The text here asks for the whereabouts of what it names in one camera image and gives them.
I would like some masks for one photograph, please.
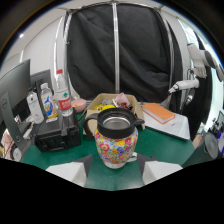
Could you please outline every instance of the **red-labeled bottle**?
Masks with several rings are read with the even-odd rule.
[[[56,98],[62,115],[64,117],[71,115],[73,110],[71,107],[68,85],[62,69],[57,70],[56,74]]]

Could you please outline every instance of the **cardboard box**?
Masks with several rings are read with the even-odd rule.
[[[107,94],[107,93],[101,93],[99,94],[93,101],[92,103],[86,108],[87,110],[87,114],[86,114],[86,118],[91,115],[91,114],[94,114],[94,113],[100,113],[100,111],[97,111],[97,110],[94,110],[94,107],[96,105],[99,105],[102,103],[102,101],[104,99],[106,100],[112,100],[114,99],[118,94]],[[142,108],[141,106],[139,105],[138,101],[136,100],[136,98],[132,95],[126,95],[126,97],[128,98],[131,106],[133,106],[133,112],[134,114],[136,114],[136,116],[142,120],[144,120],[144,115],[143,115],[143,112],[142,112]],[[96,120],[89,120],[88,121],[88,126],[91,130],[92,133],[95,132],[96,130],[96,127],[97,127],[97,121]],[[145,129],[145,124],[142,124],[142,129],[144,130]]]

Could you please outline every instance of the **black blender lid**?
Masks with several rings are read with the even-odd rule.
[[[98,114],[97,121],[98,131],[103,136],[112,139],[121,139],[130,136],[134,132],[136,117],[127,109],[110,108],[101,111]]]

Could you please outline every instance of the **bottle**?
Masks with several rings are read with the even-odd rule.
[[[29,91],[29,94],[28,94],[26,100],[29,105],[31,115],[34,119],[34,123],[40,124],[44,120],[44,116],[43,116],[41,108],[40,108],[37,94],[35,92],[33,92],[32,87],[29,88],[28,91]]]
[[[62,74],[62,69],[57,70],[56,75],[56,96],[59,108],[64,117],[73,113],[67,82]]]
[[[50,88],[48,88],[48,83],[42,84],[40,88],[42,89],[41,100],[48,119],[57,117],[58,113],[52,97],[52,91]]]

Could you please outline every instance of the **green desk mat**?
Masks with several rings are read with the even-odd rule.
[[[100,190],[124,190],[144,186],[138,162],[128,162],[119,169],[104,165],[98,155],[94,138],[83,135],[84,117],[79,121],[81,145],[58,152],[41,152],[32,145],[22,158],[22,163],[46,170],[49,166],[69,163],[92,154],[93,160],[85,188]],[[183,141],[146,128],[138,127],[139,137],[135,152],[155,156],[158,161],[183,165],[194,152],[191,141]]]

